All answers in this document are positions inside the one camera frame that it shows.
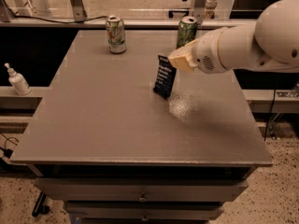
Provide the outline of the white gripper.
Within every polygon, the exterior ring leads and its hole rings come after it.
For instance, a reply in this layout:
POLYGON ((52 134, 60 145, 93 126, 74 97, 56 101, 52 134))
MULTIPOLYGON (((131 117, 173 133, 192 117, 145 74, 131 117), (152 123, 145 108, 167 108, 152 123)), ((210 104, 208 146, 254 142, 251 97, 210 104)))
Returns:
POLYGON ((194 39, 184 47, 172 51, 168 55, 168 61, 173 67, 185 72, 192 72, 196 67, 206 74, 226 72, 219 55, 219 40, 225 30, 226 27, 212 30, 194 39))

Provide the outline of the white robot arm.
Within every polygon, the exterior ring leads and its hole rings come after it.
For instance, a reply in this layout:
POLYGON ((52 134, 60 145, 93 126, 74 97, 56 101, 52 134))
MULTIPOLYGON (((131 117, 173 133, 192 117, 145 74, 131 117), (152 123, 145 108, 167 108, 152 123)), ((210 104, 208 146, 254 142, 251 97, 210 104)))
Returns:
POLYGON ((212 30, 172 51, 168 60, 183 71, 206 74, 245 69, 296 73, 299 70, 299 0, 280 0, 257 21, 212 30))

